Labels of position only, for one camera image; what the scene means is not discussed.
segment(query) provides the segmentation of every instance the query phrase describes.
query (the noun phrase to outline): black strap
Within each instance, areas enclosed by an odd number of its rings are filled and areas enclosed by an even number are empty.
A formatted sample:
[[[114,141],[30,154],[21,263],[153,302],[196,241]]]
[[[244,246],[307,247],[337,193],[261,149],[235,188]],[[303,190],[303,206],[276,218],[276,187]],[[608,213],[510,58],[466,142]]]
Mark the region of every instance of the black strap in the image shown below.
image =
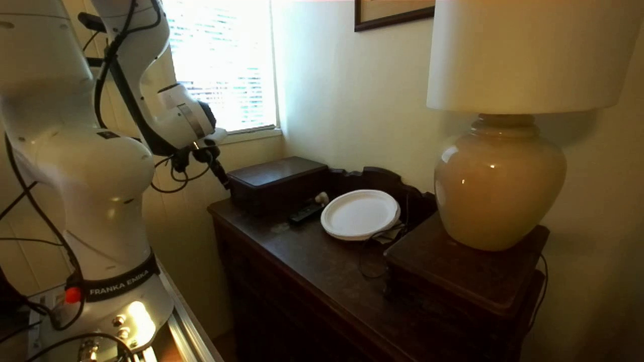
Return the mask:
[[[103,280],[85,280],[85,302],[102,301],[125,294],[146,282],[154,274],[160,274],[154,253],[143,264],[119,276]]]

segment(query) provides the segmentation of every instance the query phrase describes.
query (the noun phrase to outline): lamp neck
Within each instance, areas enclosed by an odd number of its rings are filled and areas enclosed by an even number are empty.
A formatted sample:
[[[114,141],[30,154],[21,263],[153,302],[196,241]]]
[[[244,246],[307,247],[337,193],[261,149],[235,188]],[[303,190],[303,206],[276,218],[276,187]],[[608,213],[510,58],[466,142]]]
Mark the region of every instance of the lamp neck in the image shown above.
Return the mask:
[[[472,134],[500,138],[527,138],[539,136],[532,115],[488,115],[481,113],[472,123]]]

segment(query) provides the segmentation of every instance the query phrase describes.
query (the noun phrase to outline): white lamp shade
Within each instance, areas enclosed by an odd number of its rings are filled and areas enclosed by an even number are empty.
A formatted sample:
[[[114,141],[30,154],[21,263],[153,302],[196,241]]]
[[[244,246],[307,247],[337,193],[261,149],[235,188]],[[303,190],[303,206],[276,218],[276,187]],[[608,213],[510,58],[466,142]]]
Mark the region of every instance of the white lamp shade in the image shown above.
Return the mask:
[[[617,103],[644,0],[438,0],[427,107],[490,114]]]

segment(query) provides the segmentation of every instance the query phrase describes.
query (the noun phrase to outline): picture frame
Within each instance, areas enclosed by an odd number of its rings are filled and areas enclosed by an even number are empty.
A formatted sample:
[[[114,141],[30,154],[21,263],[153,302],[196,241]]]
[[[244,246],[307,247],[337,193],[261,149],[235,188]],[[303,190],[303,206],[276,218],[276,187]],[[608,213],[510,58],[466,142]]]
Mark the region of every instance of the picture frame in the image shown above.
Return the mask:
[[[434,16],[432,0],[354,0],[354,32]]]

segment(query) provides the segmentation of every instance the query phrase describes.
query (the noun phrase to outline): stack of plates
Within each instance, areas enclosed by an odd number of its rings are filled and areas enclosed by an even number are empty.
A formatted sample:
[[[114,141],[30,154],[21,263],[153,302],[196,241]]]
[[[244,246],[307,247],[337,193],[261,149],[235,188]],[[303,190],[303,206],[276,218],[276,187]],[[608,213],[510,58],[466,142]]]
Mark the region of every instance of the stack of plates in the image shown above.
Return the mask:
[[[378,190],[357,190],[346,193],[322,212],[324,230],[334,238],[360,241],[394,226],[400,217],[398,202]]]

